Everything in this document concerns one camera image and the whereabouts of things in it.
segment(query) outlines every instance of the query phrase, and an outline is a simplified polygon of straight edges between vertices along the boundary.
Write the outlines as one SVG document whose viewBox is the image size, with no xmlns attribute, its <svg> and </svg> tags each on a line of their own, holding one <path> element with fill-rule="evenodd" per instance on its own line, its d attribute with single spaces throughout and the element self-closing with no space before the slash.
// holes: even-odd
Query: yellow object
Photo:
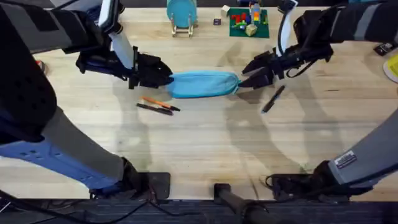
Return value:
<svg viewBox="0 0 398 224">
<path fill-rule="evenodd" d="M 398 55 L 395 55 L 386 61 L 383 65 L 383 69 L 387 77 L 398 83 Z"/>
<path fill-rule="evenodd" d="M 254 34 L 256 34 L 256 32 L 257 32 L 257 26 L 254 25 L 254 24 L 249 24 L 249 25 L 246 27 L 245 32 L 246 32 L 246 34 L 247 34 L 249 37 L 251 37 L 251 36 L 253 36 Z"/>
<path fill-rule="evenodd" d="M 254 21 L 260 21 L 260 14 L 258 12 L 254 13 Z"/>
</svg>

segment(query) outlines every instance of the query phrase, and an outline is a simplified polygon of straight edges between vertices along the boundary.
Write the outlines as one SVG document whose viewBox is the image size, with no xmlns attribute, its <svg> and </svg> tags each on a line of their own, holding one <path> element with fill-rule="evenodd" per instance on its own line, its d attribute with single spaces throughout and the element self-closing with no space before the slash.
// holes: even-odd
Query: white label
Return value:
<svg viewBox="0 0 398 224">
<path fill-rule="evenodd" d="M 350 165 L 351 163 L 353 163 L 356 160 L 357 160 L 357 158 L 356 158 L 354 152 L 348 151 L 348 152 L 344 153 L 342 156 L 340 156 L 339 158 L 335 159 L 335 164 L 336 164 L 337 168 L 342 169 L 342 168 Z"/>
</svg>

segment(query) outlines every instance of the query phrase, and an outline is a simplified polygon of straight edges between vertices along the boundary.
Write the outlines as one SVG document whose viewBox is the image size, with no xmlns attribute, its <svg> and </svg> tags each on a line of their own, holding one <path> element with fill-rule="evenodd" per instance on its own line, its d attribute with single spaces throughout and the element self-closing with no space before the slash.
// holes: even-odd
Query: blue pencil case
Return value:
<svg viewBox="0 0 398 224">
<path fill-rule="evenodd" d="M 239 78 L 231 72 L 194 70 L 174 73 L 171 84 L 166 86 L 173 98 L 198 98 L 221 96 L 238 90 Z"/>
</svg>

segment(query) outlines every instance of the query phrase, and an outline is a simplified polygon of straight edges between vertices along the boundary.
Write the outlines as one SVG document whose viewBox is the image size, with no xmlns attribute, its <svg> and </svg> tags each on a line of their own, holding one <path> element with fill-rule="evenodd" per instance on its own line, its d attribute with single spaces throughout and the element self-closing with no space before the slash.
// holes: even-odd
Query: black cable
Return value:
<svg viewBox="0 0 398 224">
<path fill-rule="evenodd" d="M 75 206 L 75 205 L 77 205 L 77 204 L 79 204 L 79 203 L 82 203 L 82 202 L 84 202 L 85 200 L 76 200 L 76 201 L 74 201 L 74 202 L 71 202 L 71 203 L 65 205 L 65 202 L 66 202 L 66 201 L 67 201 L 67 200 L 64 200 L 60 205 L 58 205 L 58 206 L 64 205 L 63 207 L 47 208 L 47 209 L 48 209 L 48 210 L 51 210 L 51 211 L 64 210 L 64 209 L 70 208 L 70 207 L 72 207 L 72 206 Z M 51 204 L 51 206 L 57 206 L 57 205 L 54 205 L 53 201 L 51 201 L 51 202 L 49 203 L 49 205 L 50 205 L 50 204 Z"/>
<path fill-rule="evenodd" d="M 73 215 L 75 213 L 78 213 L 78 212 L 70 212 L 70 213 L 66 213 L 64 215 Z M 30 224 L 40 224 L 40 223 L 47 222 L 47 221 L 54 220 L 54 219 L 57 219 L 57 217 L 51 217 L 51 218 L 48 218 L 48 219 L 45 219 L 45 220 L 36 221 L 36 222 L 30 223 Z"/>
<path fill-rule="evenodd" d="M 308 63 L 303 69 L 301 69 L 297 74 L 295 74 L 295 75 L 293 75 L 293 76 L 290 76 L 290 71 L 291 71 L 291 69 L 289 69 L 289 70 L 286 72 L 286 76 L 289 77 L 289 78 L 295 78 L 295 77 L 297 77 L 297 76 L 303 74 L 303 73 L 304 73 L 305 71 L 307 71 L 307 69 L 309 69 L 315 62 L 317 62 L 317 60 L 318 60 L 318 59 L 313 60 L 312 62 Z"/>
<path fill-rule="evenodd" d="M 73 3 L 77 2 L 77 1 L 80 1 L 80 0 L 70 0 L 68 2 L 63 3 L 62 5 L 59 5 L 59 6 L 55 7 L 55 8 L 53 8 L 53 9 L 51 9 L 51 10 L 63 9 L 64 7 L 67 7 L 67 6 L 73 4 Z"/>
<path fill-rule="evenodd" d="M 162 207 L 160 207 L 160 206 L 158 206 L 158 205 L 156 205 L 156 204 L 154 204 L 152 202 L 149 202 L 149 204 L 152 205 L 154 208 L 158 209 L 159 211 L 163 212 L 164 214 L 166 214 L 168 216 L 171 216 L 171 217 L 184 217 L 184 216 L 187 216 L 187 215 L 203 215 L 206 218 L 206 224 L 210 224 L 209 217 L 203 212 L 171 213 L 171 212 L 165 210 L 164 208 L 162 208 Z"/>
<path fill-rule="evenodd" d="M 272 185 L 268 184 L 268 180 L 271 178 L 271 175 L 268 175 L 265 180 L 262 180 L 261 177 L 259 178 L 260 184 L 263 185 L 264 187 L 268 188 L 269 190 L 272 190 Z"/>
<path fill-rule="evenodd" d="M 283 55 L 285 52 L 284 52 L 284 50 L 282 49 L 282 41 L 281 41 L 281 38 L 282 38 L 282 29 L 283 29 L 283 26 L 284 26 L 284 23 L 285 23 L 285 20 L 286 20 L 286 17 L 287 17 L 287 14 L 289 13 L 289 11 L 287 11 L 287 12 L 285 12 L 284 13 L 284 15 L 282 16 L 282 21 L 280 22 L 280 24 L 279 24 L 279 30 L 278 30 L 278 48 L 279 48 L 279 52 L 280 52 L 280 54 L 281 55 Z"/>
<path fill-rule="evenodd" d="M 43 214 L 46 214 L 46 215 L 51 215 L 51 216 L 57 217 L 57 218 L 63 218 L 65 220 L 68 220 L 68 221 L 71 221 L 71 222 L 75 222 L 75 223 L 81 223 L 81 224 L 113 224 L 113 223 L 117 223 L 117 222 L 120 222 L 121 220 L 127 218 L 128 216 L 132 215 L 134 212 L 138 211 L 140 208 L 142 208 L 143 206 L 148 204 L 148 202 L 145 201 L 144 203 L 142 203 L 141 205 L 136 207 L 131 212 L 129 212 L 126 215 L 124 215 L 124 216 L 122 216 L 122 217 L 120 217 L 118 219 L 115 219 L 115 220 L 111 220 L 111 221 L 108 221 L 108 222 L 87 222 L 87 221 L 84 221 L 84 220 L 77 219 L 75 217 L 69 217 L 68 215 L 64 215 L 64 214 L 61 214 L 61 213 L 58 213 L 58 212 L 53 212 L 51 210 L 46 210 L 44 208 L 37 207 L 37 206 L 32 205 L 32 204 L 30 204 L 28 202 L 25 202 L 24 200 L 21 200 L 19 198 L 15 198 L 14 196 L 9 195 L 9 194 L 3 192 L 2 190 L 0 190 L 0 197 L 4 198 L 4 199 L 8 200 L 9 202 L 12 202 L 12 203 L 14 203 L 14 204 L 16 204 L 16 205 L 18 205 L 20 207 L 27 208 L 27 209 L 32 210 L 34 212 L 40 212 L 40 213 L 43 213 Z"/>
</svg>

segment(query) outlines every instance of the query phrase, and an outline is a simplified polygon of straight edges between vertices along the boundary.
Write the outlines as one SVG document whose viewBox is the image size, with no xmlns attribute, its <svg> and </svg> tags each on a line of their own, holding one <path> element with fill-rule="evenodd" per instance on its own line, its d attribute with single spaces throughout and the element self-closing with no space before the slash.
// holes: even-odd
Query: marker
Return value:
<svg viewBox="0 0 398 224">
<path fill-rule="evenodd" d="M 285 90 L 286 86 L 282 85 L 274 94 L 274 96 L 272 96 L 272 98 L 269 100 L 269 102 L 263 107 L 261 113 L 267 113 L 272 106 L 275 104 L 275 100 L 278 99 L 278 97 L 280 96 L 280 94 L 282 94 L 282 92 Z"/>
<path fill-rule="evenodd" d="M 180 109 L 176 108 L 175 106 L 168 105 L 167 103 L 163 103 L 163 102 L 157 101 L 157 100 L 152 99 L 150 97 L 142 96 L 141 99 L 146 100 L 146 101 L 151 102 L 151 103 L 155 103 L 155 104 L 157 104 L 159 106 L 162 106 L 163 108 L 166 108 L 166 109 L 169 109 L 169 110 L 172 110 L 172 111 L 181 111 Z"/>
<path fill-rule="evenodd" d="M 140 104 L 140 103 L 137 103 L 137 106 L 139 108 L 144 108 L 144 109 L 147 109 L 147 110 L 152 110 L 152 111 L 156 111 L 158 113 L 162 113 L 162 114 L 166 114 L 166 115 L 169 115 L 169 116 L 173 116 L 173 112 L 168 110 L 168 109 L 156 108 L 156 107 L 153 107 L 153 106 L 143 105 L 143 104 Z"/>
</svg>

